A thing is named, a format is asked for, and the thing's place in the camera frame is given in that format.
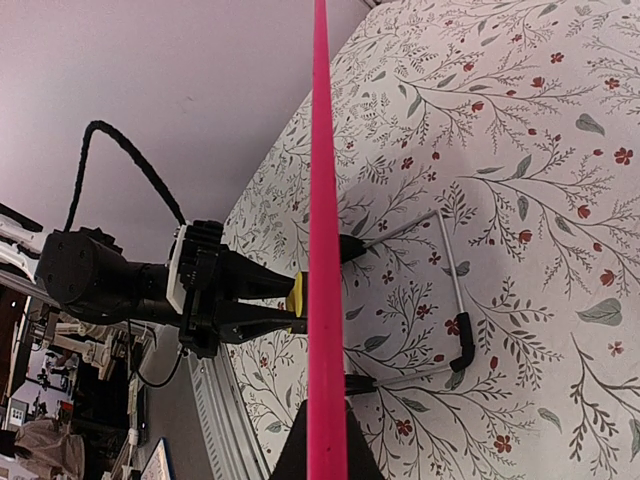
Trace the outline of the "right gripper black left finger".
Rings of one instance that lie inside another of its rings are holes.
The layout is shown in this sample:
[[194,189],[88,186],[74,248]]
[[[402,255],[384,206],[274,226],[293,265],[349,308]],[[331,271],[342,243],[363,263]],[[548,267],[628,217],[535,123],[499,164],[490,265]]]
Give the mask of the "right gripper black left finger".
[[307,479],[307,406],[304,400],[296,414],[270,480]]

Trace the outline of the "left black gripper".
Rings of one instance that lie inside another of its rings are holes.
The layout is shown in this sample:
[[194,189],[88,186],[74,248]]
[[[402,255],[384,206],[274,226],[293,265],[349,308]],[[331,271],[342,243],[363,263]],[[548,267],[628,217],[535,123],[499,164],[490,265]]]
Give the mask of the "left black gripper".
[[[222,243],[213,280],[205,291],[189,292],[181,315],[179,340],[199,358],[217,355],[221,341],[241,344],[277,330],[306,334],[308,319],[262,305],[221,302],[226,298],[262,300],[287,297],[295,279],[231,251]],[[219,322],[216,310],[219,303]]]

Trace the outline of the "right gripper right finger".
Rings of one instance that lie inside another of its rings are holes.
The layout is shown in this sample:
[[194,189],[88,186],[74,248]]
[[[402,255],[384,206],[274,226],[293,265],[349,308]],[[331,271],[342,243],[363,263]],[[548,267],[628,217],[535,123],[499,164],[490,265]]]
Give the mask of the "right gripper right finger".
[[346,404],[346,435],[348,479],[384,480],[349,403]]

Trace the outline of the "pink-framed whiteboard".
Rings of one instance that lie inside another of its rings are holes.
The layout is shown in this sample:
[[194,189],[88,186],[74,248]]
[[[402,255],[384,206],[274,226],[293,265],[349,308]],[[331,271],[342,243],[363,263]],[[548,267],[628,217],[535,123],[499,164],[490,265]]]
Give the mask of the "pink-framed whiteboard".
[[314,3],[307,477],[348,477],[343,316],[327,8]]

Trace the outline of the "yellow bone-shaped eraser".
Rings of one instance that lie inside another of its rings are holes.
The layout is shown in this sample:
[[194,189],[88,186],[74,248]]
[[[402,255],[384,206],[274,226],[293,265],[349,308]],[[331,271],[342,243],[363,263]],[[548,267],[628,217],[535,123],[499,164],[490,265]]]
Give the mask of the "yellow bone-shaped eraser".
[[286,297],[286,309],[294,313],[297,318],[302,318],[305,315],[306,279],[307,273],[299,272],[295,276],[293,288]]

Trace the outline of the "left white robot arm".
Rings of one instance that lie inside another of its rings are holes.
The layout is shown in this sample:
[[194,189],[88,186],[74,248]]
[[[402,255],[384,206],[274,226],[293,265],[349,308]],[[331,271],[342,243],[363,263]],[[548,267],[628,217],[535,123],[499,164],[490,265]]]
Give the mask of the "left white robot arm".
[[232,251],[223,226],[197,220],[181,226],[165,264],[131,262],[101,229],[55,230],[46,235],[35,280],[57,307],[89,324],[142,320],[178,328],[179,341],[199,358],[221,344],[241,344],[277,330],[304,334],[306,318],[294,305],[291,277]]

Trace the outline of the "black whiteboard stand foot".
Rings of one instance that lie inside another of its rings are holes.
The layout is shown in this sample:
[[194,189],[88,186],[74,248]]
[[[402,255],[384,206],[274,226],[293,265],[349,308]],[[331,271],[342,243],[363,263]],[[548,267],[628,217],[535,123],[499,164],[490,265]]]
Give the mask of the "black whiteboard stand foot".
[[353,261],[367,253],[365,242],[351,235],[339,235],[340,263]]

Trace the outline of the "front aluminium rail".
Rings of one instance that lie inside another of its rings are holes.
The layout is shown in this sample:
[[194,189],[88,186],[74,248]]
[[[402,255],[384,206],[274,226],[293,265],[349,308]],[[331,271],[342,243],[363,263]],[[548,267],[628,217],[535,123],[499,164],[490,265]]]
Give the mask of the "front aluminium rail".
[[270,468],[257,441],[228,351],[188,357],[196,411],[215,479],[265,480]]

